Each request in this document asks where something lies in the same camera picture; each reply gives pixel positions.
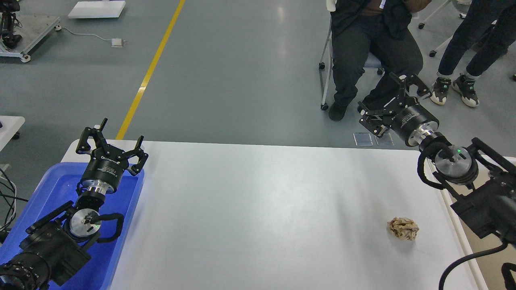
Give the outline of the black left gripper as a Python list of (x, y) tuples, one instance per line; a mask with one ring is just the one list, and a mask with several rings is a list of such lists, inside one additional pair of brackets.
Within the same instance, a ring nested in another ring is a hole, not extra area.
[[(132, 176), (142, 172), (149, 154), (141, 148), (144, 136), (140, 136), (134, 149), (122, 151), (117, 147), (108, 147), (108, 143), (103, 136), (102, 130), (107, 124), (108, 119), (104, 118), (99, 128), (85, 127), (76, 147), (77, 154), (92, 154), (80, 184), (83, 187), (100, 184), (105, 188), (104, 193), (115, 193), (120, 185), (124, 170)], [(95, 149), (92, 149), (88, 140), (92, 139)], [(129, 159), (137, 157), (137, 163), (129, 166)]]

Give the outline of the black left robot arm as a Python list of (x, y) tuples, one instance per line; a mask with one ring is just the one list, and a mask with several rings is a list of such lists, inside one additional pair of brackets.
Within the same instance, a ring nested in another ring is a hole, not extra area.
[(115, 193), (123, 173), (143, 171), (148, 154), (140, 136), (134, 149), (124, 151), (103, 136), (105, 118), (99, 128), (85, 127), (76, 153), (90, 156), (76, 185), (78, 198), (43, 216), (26, 229), (21, 252), (1, 265), (2, 290), (47, 290), (50, 281), (63, 285), (92, 258), (88, 249), (95, 243), (115, 241), (123, 231), (122, 213), (101, 214), (106, 196)]

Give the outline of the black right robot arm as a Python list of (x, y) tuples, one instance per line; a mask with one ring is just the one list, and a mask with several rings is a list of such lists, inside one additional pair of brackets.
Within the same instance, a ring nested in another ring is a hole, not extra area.
[(417, 172), (421, 181), (434, 189), (447, 190), (455, 202), (451, 208), (479, 238), (495, 235), (501, 246), (464, 256), (451, 263), (441, 275), (439, 289), (457, 266), (469, 260), (503, 251), (516, 242), (516, 168), (492, 147), (475, 137), (468, 147), (450, 143), (438, 131), (439, 121), (417, 97), (430, 94), (418, 77), (389, 76), (399, 85), (398, 95), (377, 110), (359, 102), (360, 123), (376, 137), (395, 132), (409, 147), (418, 147)]

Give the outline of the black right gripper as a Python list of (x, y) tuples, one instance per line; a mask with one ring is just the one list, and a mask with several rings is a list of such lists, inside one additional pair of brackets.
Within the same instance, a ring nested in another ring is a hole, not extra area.
[[(361, 114), (359, 123), (376, 137), (381, 138), (387, 131), (393, 130), (408, 147), (419, 146), (439, 128), (438, 119), (419, 104), (420, 97), (430, 97), (431, 88), (416, 74), (398, 76), (391, 72), (389, 77), (399, 85), (397, 96), (377, 110), (358, 102)], [(410, 95), (412, 86), (416, 87), (416, 96)]]

